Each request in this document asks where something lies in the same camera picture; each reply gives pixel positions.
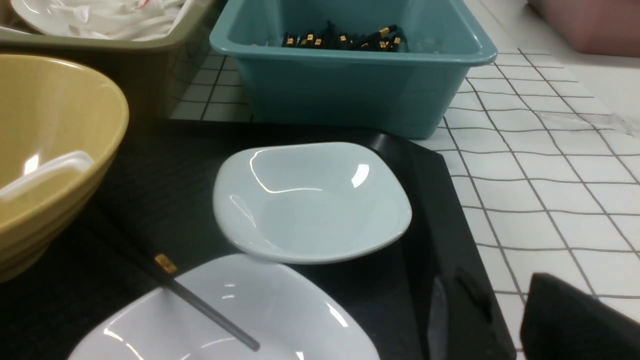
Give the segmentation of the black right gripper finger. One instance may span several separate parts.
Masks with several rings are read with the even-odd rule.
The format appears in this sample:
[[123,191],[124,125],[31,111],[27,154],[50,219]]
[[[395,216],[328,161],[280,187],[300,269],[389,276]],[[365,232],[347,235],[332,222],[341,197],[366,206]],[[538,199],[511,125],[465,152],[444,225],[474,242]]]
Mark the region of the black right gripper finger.
[[528,360],[638,360],[637,321],[550,273],[533,273],[519,339]]

